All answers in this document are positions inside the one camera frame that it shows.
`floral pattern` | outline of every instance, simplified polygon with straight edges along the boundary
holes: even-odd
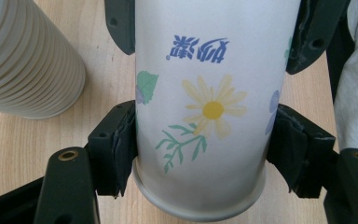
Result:
[[[186,123],[197,125],[194,135],[203,133],[206,137],[214,133],[219,139],[223,139],[231,133],[231,127],[224,116],[241,117],[246,112],[244,105],[239,105],[247,95],[245,91],[234,92],[231,87],[232,76],[225,75],[220,82],[217,92],[213,87],[208,87],[204,79],[198,76],[198,87],[190,81],[184,80],[182,86],[195,104],[186,108],[197,113],[184,119]]]
[[[199,155],[200,149],[202,152],[206,151],[207,143],[205,136],[203,135],[194,135],[194,131],[197,129],[195,124],[188,124],[189,127],[181,126],[181,125],[170,125],[169,128],[171,132],[180,132],[180,136],[184,137],[185,140],[179,140],[177,137],[174,137],[173,133],[168,133],[167,131],[162,130],[166,138],[162,139],[156,149],[160,149],[165,146],[167,153],[164,155],[164,159],[166,159],[166,163],[164,165],[165,174],[173,168],[173,161],[175,158],[178,158],[179,163],[182,164],[184,160],[182,149],[185,147],[194,147],[192,161],[197,158]]]

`stack of paper cups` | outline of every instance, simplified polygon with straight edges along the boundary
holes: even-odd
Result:
[[[0,112],[46,119],[83,90],[85,66],[32,0],[0,0]]]

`brass insert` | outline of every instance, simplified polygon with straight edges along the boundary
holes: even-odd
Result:
[[[61,153],[60,156],[58,156],[58,159],[60,161],[71,161],[74,158],[76,158],[78,155],[79,153],[76,150],[68,150]]]

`flower petal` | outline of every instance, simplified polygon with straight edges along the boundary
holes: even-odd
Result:
[[[208,87],[202,78],[202,76],[198,77],[199,87],[200,87],[200,96],[202,97],[203,102],[207,102],[209,98]]]
[[[223,77],[222,81],[220,82],[219,89],[217,91],[216,101],[223,99],[223,95],[225,95],[226,92],[230,90],[231,82],[232,76],[225,75]]]
[[[200,122],[202,119],[204,119],[202,114],[198,114],[198,115],[194,115],[194,116],[189,116],[187,118],[184,118],[183,121],[187,122],[187,123],[198,123]]]
[[[189,95],[199,105],[204,105],[204,101],[197,89],[187,80],[183,80],[182,86],[185,89],[187,95]]]
[[[232,96],[232,93],[235,91],[234,88],[230,88],[228,89],[226,92],[224,93],[220,93],[217,97],[216,97],[216,101],[217,102],[225,102],[227,100],[227,98]]]
[[[235,116],[235,117],[242,117],[246,113],[246,106],[244,105],[232,105],[225,107],[225,114]]]
[[[214,89],[213,89],[213,87],[211,87],[209,89],[208,102],[213,101],[213,98],[214,98]]]
[[[219,139],[228,136],[231,133],[231,127],[224,119],[220,118],[215,121],[215,132]]]
[[[209,120],[203,117],[200,122],[197,124],[196,130],[193,132],[194,135],[199,135],[204,128],[208,125]]]
[[[223,105],[237,104],[237,103],[243,101],[245,99],[246,95],[247,95],[247,93],[245,91],[236,92],[235,94],[231,95],[227,99],[223,100],[222,104]]]
[[[202,109],[202,105],[187,105],[187,109]]]
[[[211,121],[210,121],[209,119],[207,119],[207,122],[206,122],[206,124],[205,124],[205,127],[203,128],[203,131],[202,131],[202,133],[204,134],[204,136],[205,136],[206,138],[208,138],[209,136],[211,136],[211,130],[212,130],[212,128],[213,128],[213,127],[211,127],[211,126],[212,126]]]

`cup bottom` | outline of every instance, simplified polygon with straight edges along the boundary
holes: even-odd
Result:
[[[240,203],[237,203],[231,207],[223,208],[219,212],[210,212],[210,211],[191,211],[185,210],[183,208],[177,208],[172,206],[171,204],[164,202],[155,194],[151,193],[142,183],[136,166],[137,160],[135,159],[132,163],[132,171],[133,178],[135,180],[138,189],[143,193],[146,199],[155,205],[157,208],[162,211],[173,215],[175,217],[179,217],[182,219],[190,220],[190,221],[198,221],[198,222],[212,222],[212,221],[221,221],[224,219],[228,219],[231,217],[235,217],[242,212],[246,211],[249,207],[251,207],[257,199],[260,197],[261,193],[266,184],[266,168],[263,165],[263,170],[261,171],[261,175],[257,178],[255,183],[255,188],[250,194],[245,194]]]

